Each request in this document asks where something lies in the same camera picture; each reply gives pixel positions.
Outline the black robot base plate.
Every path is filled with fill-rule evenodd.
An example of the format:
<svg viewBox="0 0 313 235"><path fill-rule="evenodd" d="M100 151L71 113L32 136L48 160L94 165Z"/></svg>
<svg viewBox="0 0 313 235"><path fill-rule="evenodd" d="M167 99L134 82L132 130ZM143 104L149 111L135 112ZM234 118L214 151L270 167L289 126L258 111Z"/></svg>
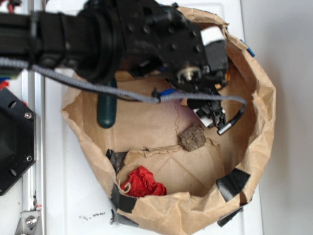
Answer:
<svg viewBox="0 0 313 235"><path fill-rule="evenodd" d="M9 89L0 90L0 194L35 162L35 114Z"/></svg>

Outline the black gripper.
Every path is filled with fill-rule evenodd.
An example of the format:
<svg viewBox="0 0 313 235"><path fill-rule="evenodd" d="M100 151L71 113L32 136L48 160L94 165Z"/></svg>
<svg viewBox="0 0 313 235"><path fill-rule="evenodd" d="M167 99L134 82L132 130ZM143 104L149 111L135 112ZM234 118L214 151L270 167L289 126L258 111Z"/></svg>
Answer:
<svg viewBox="0 0 313 235"><path fill-rule="evenodd" d="M134 77L159 71L187 92L210 91L224 82L228 59L219 27L201 29L175 6L154 0L118 0L115 5L124 41L121 70ZM220 100L188 99L188 107L205 127L226 125Z"/></svg>

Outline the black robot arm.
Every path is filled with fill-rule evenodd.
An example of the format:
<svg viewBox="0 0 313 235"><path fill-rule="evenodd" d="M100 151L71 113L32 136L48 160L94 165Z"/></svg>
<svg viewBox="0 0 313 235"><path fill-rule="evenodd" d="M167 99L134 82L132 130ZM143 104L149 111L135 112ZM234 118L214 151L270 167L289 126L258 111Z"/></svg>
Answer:
<svg viewBox="0 0 313 235"><path fill-rule="evenodd" d="M77 16L33 12L1 14L0 74L31 69L85 91L159 103L188 99L203 124L222 134L227 121L218 86L228 59L218 27L201 30L176 5L154 0L89 0ZM179 92L150 98L110 84L117 71L165 76Z"/></svg>

